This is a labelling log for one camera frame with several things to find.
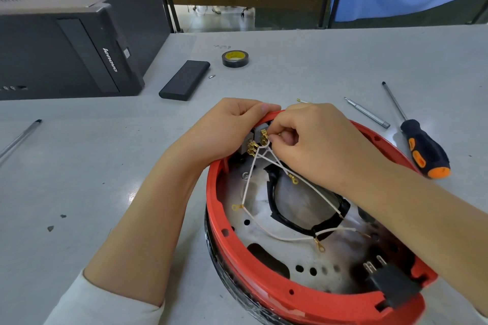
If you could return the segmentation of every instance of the hand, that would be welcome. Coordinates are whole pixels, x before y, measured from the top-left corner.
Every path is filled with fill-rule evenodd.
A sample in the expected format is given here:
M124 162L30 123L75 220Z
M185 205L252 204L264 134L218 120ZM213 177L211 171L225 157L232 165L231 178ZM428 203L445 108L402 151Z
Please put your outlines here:
M223 98L178 141L205 166L233 154L251 129L277 104L252 99Z
M294 171L351 199L393 165L332 104L290 106L268 135L277 157Z

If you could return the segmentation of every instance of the person's left hand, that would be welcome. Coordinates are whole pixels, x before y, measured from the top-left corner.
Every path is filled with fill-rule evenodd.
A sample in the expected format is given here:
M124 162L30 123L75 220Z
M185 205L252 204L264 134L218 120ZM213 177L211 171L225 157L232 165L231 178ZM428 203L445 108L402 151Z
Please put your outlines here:
M207 166L233 154L261 118L280 109L277 104L259 100L223 98L177 144L189 151L189 156Z

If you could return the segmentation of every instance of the lenovo logo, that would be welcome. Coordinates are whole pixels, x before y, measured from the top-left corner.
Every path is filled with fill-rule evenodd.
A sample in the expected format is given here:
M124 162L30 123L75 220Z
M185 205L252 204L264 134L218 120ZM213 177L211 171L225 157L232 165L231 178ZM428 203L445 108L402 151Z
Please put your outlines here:
M114 61L112 61L112 58L110 58L110 54L108 54L108 49L103 48L103 51L105 52L105 55L108 58L108 62L110 62L114 71L117 72L117 67L115 67Z

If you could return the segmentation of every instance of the roll of tape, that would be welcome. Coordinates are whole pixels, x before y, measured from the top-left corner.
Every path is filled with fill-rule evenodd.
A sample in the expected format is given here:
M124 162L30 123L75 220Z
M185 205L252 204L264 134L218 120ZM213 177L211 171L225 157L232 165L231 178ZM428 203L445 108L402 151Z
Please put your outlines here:
M249 63L249 54L245 51L226 51L222 54L222 63L233 69L244 67Z

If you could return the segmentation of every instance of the forearm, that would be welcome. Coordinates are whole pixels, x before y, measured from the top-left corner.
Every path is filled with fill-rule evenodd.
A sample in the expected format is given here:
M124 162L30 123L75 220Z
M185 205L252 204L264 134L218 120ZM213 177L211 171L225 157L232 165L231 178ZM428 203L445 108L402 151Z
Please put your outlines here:
M394 165L353 196L425 263L488 313L488 215Z
M84 271L94 285L161 306L186 204L204 165L178 144L155 164Z

